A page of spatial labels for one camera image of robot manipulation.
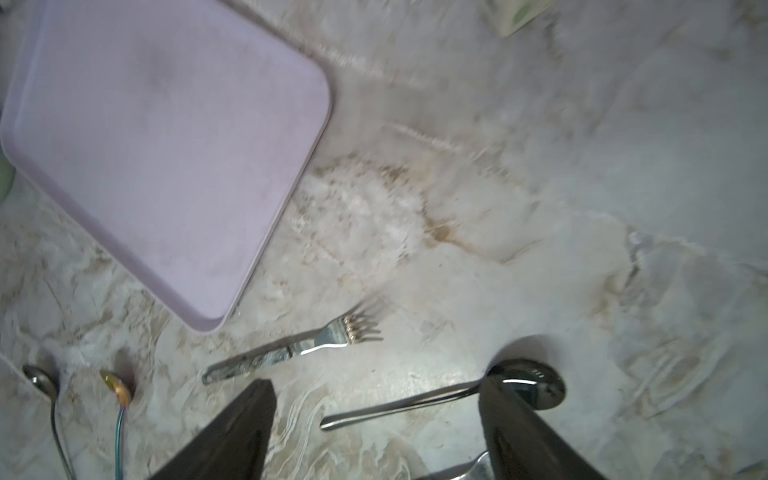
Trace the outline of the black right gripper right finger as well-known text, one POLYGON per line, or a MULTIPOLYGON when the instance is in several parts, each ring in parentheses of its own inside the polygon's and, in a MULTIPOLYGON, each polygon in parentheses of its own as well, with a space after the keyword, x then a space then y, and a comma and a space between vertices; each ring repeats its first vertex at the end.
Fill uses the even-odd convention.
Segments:
POLYGON ((479 412, 497 479, 604 477, 500 380, 487 378, 480 383, 479 412))

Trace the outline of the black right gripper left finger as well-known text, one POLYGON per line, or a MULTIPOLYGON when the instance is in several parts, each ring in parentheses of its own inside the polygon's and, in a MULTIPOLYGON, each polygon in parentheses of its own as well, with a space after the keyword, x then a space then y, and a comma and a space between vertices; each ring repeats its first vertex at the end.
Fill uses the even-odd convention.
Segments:
POLYGON ((153 477, 261 479, 276 407, 272 382, 253 381, 153 477))

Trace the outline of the iridescent rainbow spoon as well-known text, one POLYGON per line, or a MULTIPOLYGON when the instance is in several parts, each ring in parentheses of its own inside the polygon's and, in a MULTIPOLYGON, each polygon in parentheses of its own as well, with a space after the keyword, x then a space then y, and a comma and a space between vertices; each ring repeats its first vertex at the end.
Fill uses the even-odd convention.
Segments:
POLYGON ((115 372, 101 370, 100 377, 107 387, 114 393, 119 404, 114 436, 114 464, 115 479, 123 479, 123 461, 122 461, 122 434, 125 414, 130 406, 133 393, 128 384, 115 372))

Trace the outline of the dark black spoon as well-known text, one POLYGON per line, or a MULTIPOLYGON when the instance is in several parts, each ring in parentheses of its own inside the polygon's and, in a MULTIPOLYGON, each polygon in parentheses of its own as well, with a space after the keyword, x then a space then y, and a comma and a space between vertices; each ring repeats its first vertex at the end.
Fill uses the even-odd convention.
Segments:
POLYGON ((525 358, 507 359, 492 366, 481 379, 346 413, 324 417, 322 431, 332 431, 396 413, 440 405, 478 394, 484 380, 496 380, 518 395, 533 410, 550 410, 566 397, 566 385, 549 365, 525 358))

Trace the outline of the silver grey spoon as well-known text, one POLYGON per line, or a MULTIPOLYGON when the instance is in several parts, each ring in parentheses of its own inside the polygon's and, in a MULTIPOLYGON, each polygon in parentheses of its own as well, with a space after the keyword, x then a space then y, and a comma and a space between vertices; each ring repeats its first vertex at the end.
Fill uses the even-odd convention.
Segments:
POLYGON ((63 448, 57 429, 56 406, 59 395, 59 384, 56 378, 41 367, 25 364, 22 367, 25 377, 42 392, 50 401, 49 419, 52 436, 56 445, 59 458, 68 480, 75 480, 76 476, 63 448))

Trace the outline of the green handled silver fork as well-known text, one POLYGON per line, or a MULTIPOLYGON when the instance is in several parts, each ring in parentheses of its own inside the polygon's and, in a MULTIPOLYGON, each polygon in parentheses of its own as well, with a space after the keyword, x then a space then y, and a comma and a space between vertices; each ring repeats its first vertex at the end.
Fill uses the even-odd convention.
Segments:
POLYGON ((211 385, 322 349, 346 348, 382 339, 377 321, 366 314, 347 312, 322 328, 286 337, 215 363, 203 371, 201 380, 204 385, 211 385))

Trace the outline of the all silver fork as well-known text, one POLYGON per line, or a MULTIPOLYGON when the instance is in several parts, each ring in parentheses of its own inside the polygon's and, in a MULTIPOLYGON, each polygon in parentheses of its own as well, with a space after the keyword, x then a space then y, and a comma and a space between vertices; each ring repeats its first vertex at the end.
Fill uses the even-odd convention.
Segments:
POLYGON ((423 476, 426 480, 494 480, 490 455, 488 451, 480 454, 476 459, 439 472, 429 473, 423 476))

